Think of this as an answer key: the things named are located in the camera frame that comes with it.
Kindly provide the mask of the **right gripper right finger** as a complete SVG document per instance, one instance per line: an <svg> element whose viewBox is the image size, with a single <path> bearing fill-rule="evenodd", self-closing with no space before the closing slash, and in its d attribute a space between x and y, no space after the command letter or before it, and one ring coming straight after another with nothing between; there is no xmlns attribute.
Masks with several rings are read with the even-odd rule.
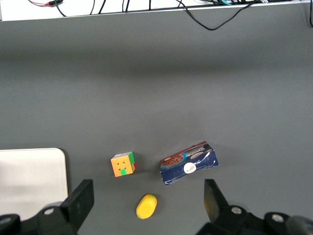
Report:
<svg viewBox="0 0 313 235"><path fill-rule="evenodd" d="M209 217L199 235L302 235L303 219L280 212L258 218L236 205L228 204L213 179L204 181L204 206Z"/></svg>

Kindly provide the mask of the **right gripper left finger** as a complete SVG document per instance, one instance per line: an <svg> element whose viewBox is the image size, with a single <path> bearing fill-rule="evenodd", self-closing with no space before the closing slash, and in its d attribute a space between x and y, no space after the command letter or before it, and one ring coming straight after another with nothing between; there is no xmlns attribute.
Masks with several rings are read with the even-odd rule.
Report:
<svg viewBox="0 0 313 235"><path fill-rule="evenodd" d="M85 179L59 206L48 206L27 220L0 216L2 235L76 235L94 205L93 180Z"/></svg>

